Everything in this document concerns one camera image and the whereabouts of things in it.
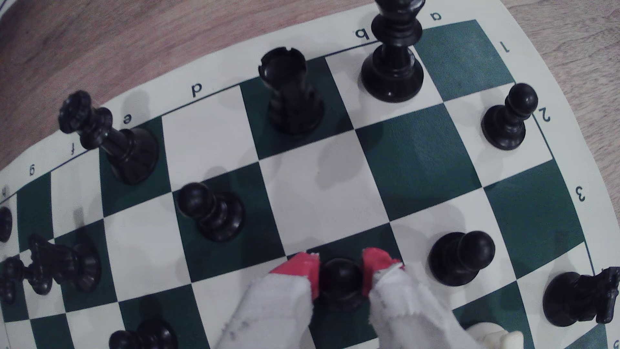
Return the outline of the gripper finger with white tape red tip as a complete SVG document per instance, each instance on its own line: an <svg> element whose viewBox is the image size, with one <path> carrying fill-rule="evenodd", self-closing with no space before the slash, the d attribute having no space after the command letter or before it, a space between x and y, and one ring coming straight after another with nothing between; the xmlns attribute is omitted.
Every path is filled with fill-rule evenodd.
<svg viewBox="0 0 620 349"><path fill-rule="evenodd" d="M216 348L300 348L319 296L320 256L299 252L253 281Z"/></svg>
<svg viewBox="0 0 620 349"><path fill-rule="evenodd" d="M363 293L379 348L480 348L451 309L387 251L366 248Z"/></svg>

